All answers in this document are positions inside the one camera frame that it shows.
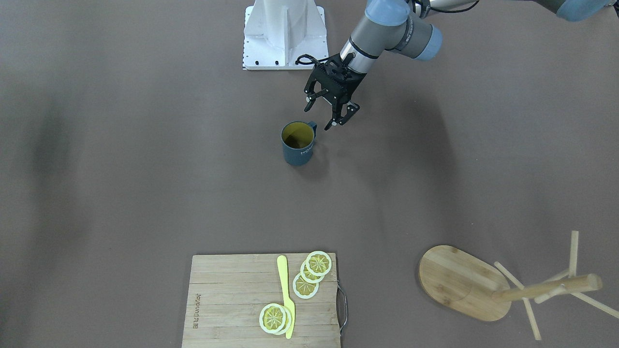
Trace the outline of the dark blue mug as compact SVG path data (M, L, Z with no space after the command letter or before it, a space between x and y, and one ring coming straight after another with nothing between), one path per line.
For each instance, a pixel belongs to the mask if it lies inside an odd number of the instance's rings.
M283 127L280 138L286 163L301 166L311 160L316 130L317 124L313 121L294 121Z

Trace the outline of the wooden cup rack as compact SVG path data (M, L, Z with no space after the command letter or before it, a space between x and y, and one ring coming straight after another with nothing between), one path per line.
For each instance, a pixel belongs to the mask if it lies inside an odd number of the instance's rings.
M569 266L544 282L525 286L500 262L489 264L461 249L438 245L424 252L418 278L424 292L438 304L480 321L504 318L511 304L522 301L536 341L541 340L532 303L572 295L612 317L618 311L588 296L603 286L598 275L577 275L579 231L571 232Z

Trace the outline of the yellow plastic knife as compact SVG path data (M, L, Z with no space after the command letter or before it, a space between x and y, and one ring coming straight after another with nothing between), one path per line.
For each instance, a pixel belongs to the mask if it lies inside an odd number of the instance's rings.
M295 328L296 310L295 310L295 303L290 297L290 279L289 279L289 273L288 273L287 256L285 255L277 256L277 271L280 277L283 304L285 308L287 308L287 310L290 311L291 313L290 327L285 332L285 338L291 339L293 332L294 332L294 328Z

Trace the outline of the lemon slice group upper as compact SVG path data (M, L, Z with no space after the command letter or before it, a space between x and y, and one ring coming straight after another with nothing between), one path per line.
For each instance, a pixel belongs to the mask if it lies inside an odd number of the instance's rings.
M330 273L333 260L329 253L312 251L301 263L300 272L294 277L293 291L299 299L311 299L318 293L320 283Z

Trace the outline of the bamboo cutting board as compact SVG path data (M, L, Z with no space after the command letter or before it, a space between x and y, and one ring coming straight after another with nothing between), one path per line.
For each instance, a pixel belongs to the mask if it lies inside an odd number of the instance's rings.
M299 299L294 277L308 252L195 255L192 258L184 348L339 348L349 321L349 305L339 281L337 257L311 299ZM291 339L265 333L259 326L262 308L283 304L277 256L288 260L290 297L295 303Z

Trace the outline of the lemon slice lower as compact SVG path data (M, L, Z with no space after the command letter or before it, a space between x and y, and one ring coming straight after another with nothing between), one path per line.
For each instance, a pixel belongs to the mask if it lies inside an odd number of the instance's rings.
M262 308L258 322L265 333L283 335L292 327L293 315L287 307L270 303Z

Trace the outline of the white pedestal column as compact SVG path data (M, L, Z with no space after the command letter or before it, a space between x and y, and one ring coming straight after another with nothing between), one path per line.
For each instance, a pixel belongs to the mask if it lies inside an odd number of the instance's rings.
M310 69L297 58L329 56L325 11L313 0L256 0L244 19L243 69Z

